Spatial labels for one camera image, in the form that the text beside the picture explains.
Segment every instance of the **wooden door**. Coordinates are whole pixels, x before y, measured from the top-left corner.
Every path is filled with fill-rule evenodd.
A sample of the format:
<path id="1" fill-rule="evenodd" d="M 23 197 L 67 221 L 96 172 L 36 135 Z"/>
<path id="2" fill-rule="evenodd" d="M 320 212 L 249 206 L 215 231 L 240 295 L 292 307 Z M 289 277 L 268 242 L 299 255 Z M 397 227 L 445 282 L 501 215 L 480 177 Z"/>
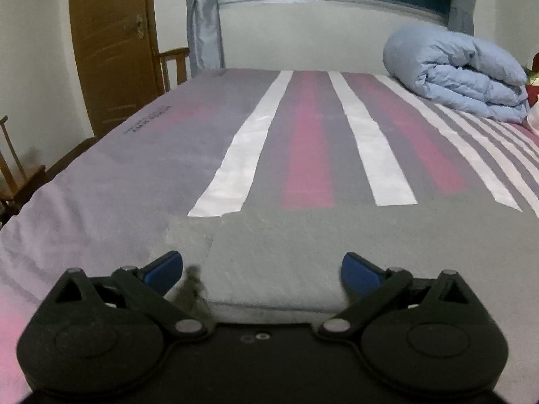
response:
<path id="1" fill-rule="evenodd" d="M 76 65 L 98 138 L 160 94 L 148 29 L 153 10 L 153 0 L 69 0 Z"/>

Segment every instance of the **red object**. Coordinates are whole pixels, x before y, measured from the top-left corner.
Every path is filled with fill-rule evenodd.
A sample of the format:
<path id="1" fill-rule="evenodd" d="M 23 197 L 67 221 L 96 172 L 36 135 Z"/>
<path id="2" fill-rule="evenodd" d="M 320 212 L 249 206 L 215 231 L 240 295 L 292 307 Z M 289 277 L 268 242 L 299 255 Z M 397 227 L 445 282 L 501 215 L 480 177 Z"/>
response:
<path id="1" fill-rule="evenodd" d="M 534 61 L 532 63 L 532 71 L 539 71 L 539 53 L 537 53 L 534 57 Z"/>
<path id="2" fill-rule="evenodd" d="M 530 106 L 537 103 L 537 96 L 539 96 L 539 87 L 526 85 L 526 91 L 528 92 L 528 102 Z"/>

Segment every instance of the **bed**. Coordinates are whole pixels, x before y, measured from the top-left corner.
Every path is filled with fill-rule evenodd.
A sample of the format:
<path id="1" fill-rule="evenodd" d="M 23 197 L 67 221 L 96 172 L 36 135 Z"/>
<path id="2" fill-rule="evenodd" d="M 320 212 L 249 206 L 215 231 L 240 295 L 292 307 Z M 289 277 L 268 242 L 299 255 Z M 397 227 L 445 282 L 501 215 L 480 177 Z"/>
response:
<path id="1" fill-rule="evenodd" d="M 14 347 L 66 268 L 108 275 L 171 249 L 167 294 L 229 321 L 320 321 L 344 254 L 418 277 L 457 269 L 502 328 L 497 390 L 539 397 L 539 141 L 368 74 L 219 70 L 146 106 L 0 232 L 0 400 Z"/>

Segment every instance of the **curtain tieback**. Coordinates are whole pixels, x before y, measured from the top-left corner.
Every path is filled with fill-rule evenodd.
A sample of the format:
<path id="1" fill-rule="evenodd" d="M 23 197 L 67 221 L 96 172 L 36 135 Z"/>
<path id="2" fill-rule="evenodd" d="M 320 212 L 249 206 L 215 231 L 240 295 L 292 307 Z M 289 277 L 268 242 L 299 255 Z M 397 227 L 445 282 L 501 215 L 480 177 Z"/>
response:
<path id="1" fill-rule="evenodd" d="M 463 12 L 466 12 L 468 14 L 473 14 L 473 6 L 469 4 L 467 1 L 453 1 L 451 2 L 451 8 L 452 9 L 459 9 Z"/>

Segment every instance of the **door handle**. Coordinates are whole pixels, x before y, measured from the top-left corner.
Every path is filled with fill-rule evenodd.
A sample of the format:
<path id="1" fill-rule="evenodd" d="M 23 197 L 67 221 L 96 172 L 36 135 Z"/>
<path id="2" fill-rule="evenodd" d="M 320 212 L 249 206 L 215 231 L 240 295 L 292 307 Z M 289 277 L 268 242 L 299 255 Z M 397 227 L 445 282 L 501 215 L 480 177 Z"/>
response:
<path id="1" fill-rule="evenodd" d="M 137 15 L 135 18 L 136 21 L 136 32 L 138 34 L 138 37 L 140 39 L 144 39 L 146 36 L 146 26 L 144 22 L 144 18 L 142 18 L 140 15 Z"/>

